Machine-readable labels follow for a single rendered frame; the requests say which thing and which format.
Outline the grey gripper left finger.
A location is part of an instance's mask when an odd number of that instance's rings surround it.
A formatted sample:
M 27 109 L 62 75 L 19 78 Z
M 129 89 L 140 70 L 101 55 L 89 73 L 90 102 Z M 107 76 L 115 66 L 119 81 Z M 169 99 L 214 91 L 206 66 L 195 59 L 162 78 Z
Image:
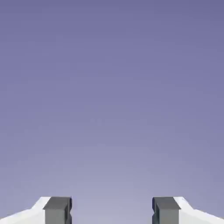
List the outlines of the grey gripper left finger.
M 41 196 L 30 209 L 0 219 L 0 224 L 72 224 L 72 198 Z

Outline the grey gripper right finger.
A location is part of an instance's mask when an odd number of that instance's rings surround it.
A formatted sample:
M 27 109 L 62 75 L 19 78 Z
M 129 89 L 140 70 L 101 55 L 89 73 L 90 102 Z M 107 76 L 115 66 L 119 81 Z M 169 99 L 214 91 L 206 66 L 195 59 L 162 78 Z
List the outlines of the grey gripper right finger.
M 224 224 L 224 218 L 194 209 L 182 196 L 152 198 L 152 224 Z

